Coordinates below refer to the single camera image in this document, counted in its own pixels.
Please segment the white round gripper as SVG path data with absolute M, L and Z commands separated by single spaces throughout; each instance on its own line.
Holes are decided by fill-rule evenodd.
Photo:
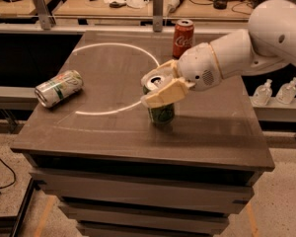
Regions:
M 201 43 L 188 49 L 178 63 L 172 59 L 146 73 L 141 85 L 147 93 L 141 97 L 141 103 L 149 109 L 161 108 L 182 100 L 190 88 L 205 91 L 221 81 L 219 63 L 212 46 Z

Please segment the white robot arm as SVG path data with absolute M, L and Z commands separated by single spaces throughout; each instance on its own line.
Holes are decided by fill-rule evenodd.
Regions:
M 261 75 L 287 64 L 296 67 L 296 4 L 267 0 L 252 11 L 245 30 L 191 47 L 179 59 L 148 72 L 143 83 L 155 76 L 163 81 L 141 103 L 160 108 L 183 99 L 190 90 L 205 91 L 232 76 Z

